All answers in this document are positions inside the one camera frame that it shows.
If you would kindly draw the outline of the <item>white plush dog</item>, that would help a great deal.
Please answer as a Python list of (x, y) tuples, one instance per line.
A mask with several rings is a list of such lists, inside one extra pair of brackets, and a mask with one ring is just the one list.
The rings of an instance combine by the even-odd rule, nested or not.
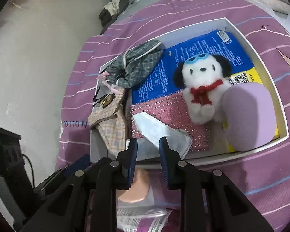
[(224, 121), (221, 102), (231, 87), (228, 80), (231, 75), (231, 63), (221, 55), (201, 53), (178, 64), (173, 83), (182, 90), (193, 123)]

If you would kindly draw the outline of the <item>purple refill pouch bottle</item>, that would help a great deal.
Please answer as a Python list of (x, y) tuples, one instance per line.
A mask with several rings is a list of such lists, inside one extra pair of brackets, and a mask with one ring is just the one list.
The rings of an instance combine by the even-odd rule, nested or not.
[(125, 232), (161, 232), (172, 210), (163, 208), (119, 208), (117, 228)]

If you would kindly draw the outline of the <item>pink glitter sponge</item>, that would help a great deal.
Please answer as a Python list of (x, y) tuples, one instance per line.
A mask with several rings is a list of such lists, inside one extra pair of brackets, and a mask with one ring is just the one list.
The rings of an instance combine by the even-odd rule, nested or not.
[(197, 125), (191, 121), (182, 91), (130, 106), (131, 116), (140, 112), (146, 112), (169, 127), (186, 131), (192, 138), (190, 152), (210, 149), (210, 131), (207, 125)]

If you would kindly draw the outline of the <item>peach puff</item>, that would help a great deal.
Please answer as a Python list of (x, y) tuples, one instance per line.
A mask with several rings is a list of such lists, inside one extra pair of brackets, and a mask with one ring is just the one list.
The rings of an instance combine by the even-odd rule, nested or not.
[(149, 173), (137, 168), (129, 190), (117, 190), (118, 208), (143, 208), (154, 206), (154, 195)]

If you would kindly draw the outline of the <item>black white crumpled cloth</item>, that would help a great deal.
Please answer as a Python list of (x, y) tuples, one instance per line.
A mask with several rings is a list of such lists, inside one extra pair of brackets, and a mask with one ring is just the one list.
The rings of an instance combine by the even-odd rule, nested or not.
[(102, 27), (112, 24), (128, 5), (129, 0), (111, 0), (107, 3), (98, 16)]

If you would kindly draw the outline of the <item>blue foil packet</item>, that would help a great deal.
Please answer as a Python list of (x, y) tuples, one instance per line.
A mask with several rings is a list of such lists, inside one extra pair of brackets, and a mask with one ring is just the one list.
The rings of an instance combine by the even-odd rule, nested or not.
[(232, 66), (232, 74), (254, 67), (238, 40), (231, 33), (223, 30), (213, 30), (208, 34), (194, 37), (165, 49), (158, 67), (165, 68), (167, 76), (170, 76), (180, 62), (202, 53), (221, 55), (227, 58)]
[(132, 88), (133, 105), (177, 92), (173, 75), (182, 61), (195, 53), (189, 53), (184, 47), (171, 47), (163, 50), (162, 56), (151, 74), (140, 84)]

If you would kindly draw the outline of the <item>white face mask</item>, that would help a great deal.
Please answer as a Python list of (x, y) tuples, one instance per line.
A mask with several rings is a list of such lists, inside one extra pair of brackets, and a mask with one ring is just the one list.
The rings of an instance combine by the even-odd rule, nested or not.
[(146, 112), (133, 115), (137, 130), (157, 149), (161, 138), (166, 138), (170, 149), (184, 159), (192, 145), (192, 138), (182, 129), (174, 129)]

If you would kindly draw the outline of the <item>purple striped bed sheet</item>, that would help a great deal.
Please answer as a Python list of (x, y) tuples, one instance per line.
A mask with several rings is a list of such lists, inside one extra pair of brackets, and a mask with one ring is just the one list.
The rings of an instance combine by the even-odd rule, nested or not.
[(161, 0), (84, 43), (66, 87), (56, 167), (90, 151), (92, 108), (99, 68), (128, 48), (172, 30), (227, 18), (249, 40), (271, 74), (289, 129), (286, 141), (248, 157), (218, 164), (275, 231), (290, 221), (290, 35), (264, 10), (245, 0)]

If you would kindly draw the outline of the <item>beige plaid cloth pouch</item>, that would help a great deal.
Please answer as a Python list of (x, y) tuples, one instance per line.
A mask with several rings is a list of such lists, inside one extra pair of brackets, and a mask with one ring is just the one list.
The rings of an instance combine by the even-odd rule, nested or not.
[(108, 152), (113, 156), (126, 150), (128, 124), (125, 118), (124, 101), (126, 90), (115, 86), (94, 98), (93, 110), (88, 117), (91, 128), (96, 129)]

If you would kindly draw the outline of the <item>green plaid cloth pouch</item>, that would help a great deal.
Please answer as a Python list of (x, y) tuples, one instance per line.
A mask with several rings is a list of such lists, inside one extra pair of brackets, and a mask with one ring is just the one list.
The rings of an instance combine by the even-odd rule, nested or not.
[(123, 89), (140, 84), (158, 64), (163, 54), (161, 44), (150, 40), (123, 52), (106, 68), (106, 82)]

